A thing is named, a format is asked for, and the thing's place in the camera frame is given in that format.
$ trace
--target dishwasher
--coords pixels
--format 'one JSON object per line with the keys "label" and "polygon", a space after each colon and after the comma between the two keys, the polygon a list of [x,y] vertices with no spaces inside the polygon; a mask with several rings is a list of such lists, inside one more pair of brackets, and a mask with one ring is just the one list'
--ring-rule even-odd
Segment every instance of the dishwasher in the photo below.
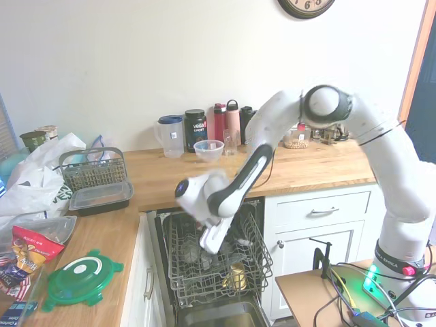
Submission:
{"label": "dishwasher", "polygon": [[147,213],[167,327],[270,326],[260,294],[273,261],[262,238],[264,199],[244,201],[216,255],[180,209]]}

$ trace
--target green lid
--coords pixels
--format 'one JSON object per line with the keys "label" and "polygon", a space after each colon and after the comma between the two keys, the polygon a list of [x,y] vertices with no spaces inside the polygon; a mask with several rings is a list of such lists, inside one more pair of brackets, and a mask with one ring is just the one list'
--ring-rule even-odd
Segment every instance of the green lid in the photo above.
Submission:
{"label": "green lid", "polygon": [[92,250],[48,277],[48,298],[42,310],[49,312],[55,305],[73,305],[86,301],[89,306],[103,299],[102,290],[110,283],[123,264]]}

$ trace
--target white robotic arm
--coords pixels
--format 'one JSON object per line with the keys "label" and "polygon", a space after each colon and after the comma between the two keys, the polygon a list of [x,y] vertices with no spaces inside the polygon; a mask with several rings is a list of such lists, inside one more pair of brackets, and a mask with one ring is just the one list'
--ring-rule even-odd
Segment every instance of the white robotic arm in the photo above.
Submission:
{"label": "white robotic arm", "polygon": [[[383,275],[404,278],[404,281],[379,279],[394,296],[403,293],[411,283],[407,277],[424,271],[425,247],[436,215],[433,185],[398,121],[367,106],[357,95],[348,95],[328,85],[311,89],[303,98],[280,91],[258,110],[246,128],[246,139],[253,152],[231,183],[222,172],[179,183],[177,202],[207,226],[201,246],[211,253],[218,252],[247,192],[272,159],[285,132],[299,121],[315,128],[345,122],[367,155],[387,210],[374,265]],[[373,292],[372,288],[370,291],[369,287],[364,289],[380,304],[389,306],[383,294]],[[434,294],[436,285],[427,280],[401,306],[436,307]],[[427,314],[404,311],[403,317],[428,323]],[[436,313],[431,316],[432,324],[435,317]]]}

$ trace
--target cabinet handle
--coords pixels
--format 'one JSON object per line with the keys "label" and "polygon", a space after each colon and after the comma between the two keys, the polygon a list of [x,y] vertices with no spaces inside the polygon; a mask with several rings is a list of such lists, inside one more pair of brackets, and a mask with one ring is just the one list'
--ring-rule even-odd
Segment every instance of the cabinet handle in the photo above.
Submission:
{"label": "cabinet handle", "polygon": [[311,214],[312,215],[318,215],[318,214],[322,214],[322,213],[333,213],[333,212],[335,212],[335,211],[338,211],[339,210],[339,208],[335,208],[335,207],[333,207],[332,206],[332,208],[331,209],[328,209],[328,210],[324,210],[324,211],[316,211],[316,210],[312,210],[311,211]]}
{"label": "cabinet handle", "polygon": [[[153,293],[153,288],[155,286],[155,274],[153,272],[153,266],[151,266],[150,268],[147,268],[147,276],[146,276],[146,280],[145,280],[145,291],[144,291],[144,301],[145,299],[150,300],[151,299],[151,294]],[[150,282],[150,290],[147,291],[147,284],[149,283],[149,273],[151,273],[151,282]]]}

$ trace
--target dishwasher rack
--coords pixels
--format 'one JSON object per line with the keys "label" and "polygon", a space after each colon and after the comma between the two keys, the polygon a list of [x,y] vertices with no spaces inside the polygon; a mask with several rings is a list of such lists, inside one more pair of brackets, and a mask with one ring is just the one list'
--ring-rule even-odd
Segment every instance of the dishwasher rack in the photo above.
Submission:
{"label": "dishwasher rack", "polygon": [[229,296],[260,292],[268,286],[273,260],[251,213],[237,213],[216,255],[199,245],[201,230],[186,214],[166,224],[168,277],[179,307],[215,302]]}

